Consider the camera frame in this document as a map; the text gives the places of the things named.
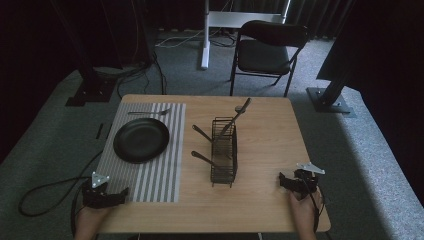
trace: hand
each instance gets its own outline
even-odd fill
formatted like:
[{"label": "hand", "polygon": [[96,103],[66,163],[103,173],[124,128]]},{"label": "hand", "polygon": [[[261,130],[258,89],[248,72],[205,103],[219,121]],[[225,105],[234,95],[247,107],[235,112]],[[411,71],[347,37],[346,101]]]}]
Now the hand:
[{"label": "hand", "polygon": [[[321,193],[316,191],[312,193],[312,196],[319,208],[322,204]],[[299,193],[289,191],[290,206],[299,238],[301,240],[316,240],[314,232],[315,206],[312,202],[311,196],[308,195],[302,200],[299,199]]]},{"label": "hand", "polygon": [[84,207],[77,216],[75,240],[91,240],[106,216],[113,208],[94,209]]}]

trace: metal utensil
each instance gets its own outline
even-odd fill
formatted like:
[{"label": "metal utensil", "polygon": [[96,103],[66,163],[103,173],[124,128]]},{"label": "metal utensil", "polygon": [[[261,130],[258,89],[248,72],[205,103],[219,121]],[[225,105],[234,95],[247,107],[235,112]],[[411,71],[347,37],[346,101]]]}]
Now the metal utensil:
[{"label": "metal utensil", "polygon": [[225,134],[225,132],[228,130],[228,128],[230,128],[231,127],[231,125],[237,120],[237,118],[241,115],[241,114],[243,114],[244,112],[246,112],[246,108],[249,106],[249,104],[252,102],[252,99],[251,98],[248,98],[247,100],[246,100],[246,102],[244,103],[244,105],[243,105],[243,107],[241,107],[240,109],[239,108],[237,108],[236,109],[236,111],[237,111],[237,115],[231,120],[231,122],[229,122],[223,129],[222,129],[222,131],[221,131],[221,133],[218,135],[218,137],[216,137],[215,139],[214,139],[214,143],[216,143],[221,137],[222,137],[222,135],[224,135]]},{"label": "metal utensil", "polygon": [[128,115],[142,115],[142,114],[158,114],[158,115],[166,115],[171,111],[170,108],[159,111],[159,112],[128,112]]},{"label": "metal utensil", "polygon": [[200,154],[200,153],[198,153],[198,152],[196,152],[196,151],[191,151],[191,155],[192,155],[193,157],[196,157],[196,158],[198,158],[198,159],[201,159],[201,160],[203,160],[203,161],[205,161],[205,162],[209,163],[210,165],[214,166],[216,169],[219,169],[219,170],[221,170],[221,171],[224,171],[226,174],[228,174],[228,175],[230,175],[230,176],[232,176],[232,175],[233,175],[233,174],[231,174],[231,173],[226,172],[226,170],[225,170],[225,169],[223,169],[223,168],[221,168],[220,166],[216,165],[214,162],[212,162],[211,160],[207,159],[205,156],[203,156],[202,154]]},{"label": "metal utensil", "polygon": [[213,143],[212,139],[205,132],[203,132],[203,130],[200,129],[198,126],[193,125],[193,129],[196,130],[196,132],[200,133],[203,137],[208,139],[209,142]]}]

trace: striped placemat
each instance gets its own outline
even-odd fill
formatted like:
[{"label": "striped placemat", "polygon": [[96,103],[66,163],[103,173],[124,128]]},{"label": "striped placemat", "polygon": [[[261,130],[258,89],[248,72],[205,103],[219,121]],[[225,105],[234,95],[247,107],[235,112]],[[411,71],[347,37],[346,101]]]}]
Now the striped placemat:
[{"label": "striped placemat", "polygon": [[[181,154],[183,147],[185,104],[183,103],[121,103],[116,113],[108,140],[96,173],[109,176],[107,192],[119,193],[126,187],[130,192],[127,201],[178,202]],[[157,112],[170,108],[166,115],[128,115],[131,111]],[[121,160],[113,150],[116,132],[127,122],[150,117],[163,122],[170,134],[166,149],[153,160],[131,164]]]}]

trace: light stand base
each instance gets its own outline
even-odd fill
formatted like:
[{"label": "light stand base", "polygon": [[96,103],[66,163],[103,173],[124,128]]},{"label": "light stand base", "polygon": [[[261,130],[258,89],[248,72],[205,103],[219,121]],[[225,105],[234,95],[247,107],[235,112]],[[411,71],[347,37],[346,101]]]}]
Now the light stand base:
[{"label": "light stand base", "polygon": [[87,92],[84,82],[80,85],[74,97],[68,98],[67,107],[82,107],[86,102],[109,102],[115,89],[117,78],[101,79],[102,85],[96,93]]},{"label": "light stand base", "polygon": [[324,94],[325,88],[306,88],[312,103],[314,104],[315,111],[326,112],[326,113],[342,113],[346,118],[356,118],[356,114],[353,108],[348,107],[342,95],[331,105],[323,105],[320,101],[320,97]]}]

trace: fork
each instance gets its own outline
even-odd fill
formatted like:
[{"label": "fork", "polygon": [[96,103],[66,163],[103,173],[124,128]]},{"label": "fork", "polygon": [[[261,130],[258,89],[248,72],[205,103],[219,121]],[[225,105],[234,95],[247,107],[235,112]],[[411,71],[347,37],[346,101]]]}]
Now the fork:
[{"label": "fork", "polygon": [[158,115],[166,115],[171,111],[170,108],[159,111],[159,112],[128,112],[128,115],[141,115],[141,114],[158,114]]}]

